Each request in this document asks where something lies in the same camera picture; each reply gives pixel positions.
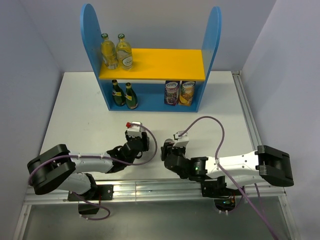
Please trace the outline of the clear water bottle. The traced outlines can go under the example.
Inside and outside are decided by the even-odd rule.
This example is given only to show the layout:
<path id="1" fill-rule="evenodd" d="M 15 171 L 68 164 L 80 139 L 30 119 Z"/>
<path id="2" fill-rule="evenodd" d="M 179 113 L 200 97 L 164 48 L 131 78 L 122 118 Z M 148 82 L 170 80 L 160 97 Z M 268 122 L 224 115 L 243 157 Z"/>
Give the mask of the clear water bottle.
<path id="1" fill-rule="evenodd" d="M 117 59 L 120 66 L 124 70 L 130 70 L 133 67 L 133 54 L 130 43 L 126 40 L 123 33 L 118 36 L 118 43 L 116 45 Z"/>
<path id="2" fill-rule="evenodd" d="M 118 58 L 115 44 L 109 39 L 107 33 L 101 34 L 102 43 L 100 46 L 102 59 L 105 66 L 110 70 L 115 70 L 118 67 Z"/>

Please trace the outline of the Red Bull can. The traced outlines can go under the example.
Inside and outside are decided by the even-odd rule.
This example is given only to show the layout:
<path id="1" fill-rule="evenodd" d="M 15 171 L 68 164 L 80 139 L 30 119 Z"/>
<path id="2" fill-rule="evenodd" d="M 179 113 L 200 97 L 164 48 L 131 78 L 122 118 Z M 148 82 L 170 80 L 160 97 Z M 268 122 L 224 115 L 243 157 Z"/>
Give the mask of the Red Bull can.
<path id="1" fill-rule="evenodd" d="M 144 140 L 144 149 L 146 152 L 150 150 L 150 138 L 149 137 L 146 137 Z"/>
<path id="2" fill-rule="evenodd" d="M 175 143 L 175 141 L 173 139 L 171 139 L 171 138 L 166 139 L 165 142 L 166 143 L 170 143 L 170 144 L 174 144 Z"/>

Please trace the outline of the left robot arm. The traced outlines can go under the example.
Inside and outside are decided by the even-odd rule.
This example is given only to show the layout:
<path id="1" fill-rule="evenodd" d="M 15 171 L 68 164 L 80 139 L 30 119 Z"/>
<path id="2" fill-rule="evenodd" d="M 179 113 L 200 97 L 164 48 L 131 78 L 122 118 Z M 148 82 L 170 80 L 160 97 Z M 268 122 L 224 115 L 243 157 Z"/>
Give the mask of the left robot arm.
<path id="1" fill-rule="evenodd" d="M 113 174 L 134 165 L 144 152 L 150 149 L 150 138 L 146 132 L 137 136 L 125 132 L 127 142 L 101 155 L 72 155 L 65 144 L 58 144 L 27 164 L 28 184 L 36 195 L 54 190 L 75 192 L 91 200 L 96 197 L 98 187 L 93 172 Z"/>

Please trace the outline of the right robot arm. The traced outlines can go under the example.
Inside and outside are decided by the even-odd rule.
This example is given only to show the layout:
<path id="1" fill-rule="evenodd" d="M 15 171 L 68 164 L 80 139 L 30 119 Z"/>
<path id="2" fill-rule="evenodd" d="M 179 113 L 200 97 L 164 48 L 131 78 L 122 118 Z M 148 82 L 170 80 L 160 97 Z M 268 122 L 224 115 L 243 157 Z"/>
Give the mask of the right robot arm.
<path id="1" fill-rule="evenodd" d="M 164 167 L 181 179 L 198 182 L 207 198 L 239 196 L 239 188 L 267 182 L 276 187 L 294 185 L 290 155 L 276 148 L 259 145 L 247 154 L 221 157 L 200 156 L 190 159 L 186 148 L 167 140 L 161 147 Z"/>

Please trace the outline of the green glass bottle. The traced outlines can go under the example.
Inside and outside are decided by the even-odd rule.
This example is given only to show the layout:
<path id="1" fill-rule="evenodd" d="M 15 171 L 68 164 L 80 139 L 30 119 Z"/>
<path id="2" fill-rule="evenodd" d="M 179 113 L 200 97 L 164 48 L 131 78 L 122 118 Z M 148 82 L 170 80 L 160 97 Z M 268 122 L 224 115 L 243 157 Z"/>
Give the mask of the green glass bottle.
<path id="1" fill-rule="evenodd" d="M 132 89 L 131 83 L 127 82 L 125 84 L 126 90 L 125 90 L 125 101 L 126 106 L 133 110 L 136 109 L 138 106 L 138 98 L 134 90 Z"/>
<path id="2" fill-rule="evenodd" d="M 118 81 L 116 79 L 113 79 L 112 81 L 112 99 L 114 103 L 122 107 L 126 104 L 126 98 L 123 90 L 120 88 Z"/>

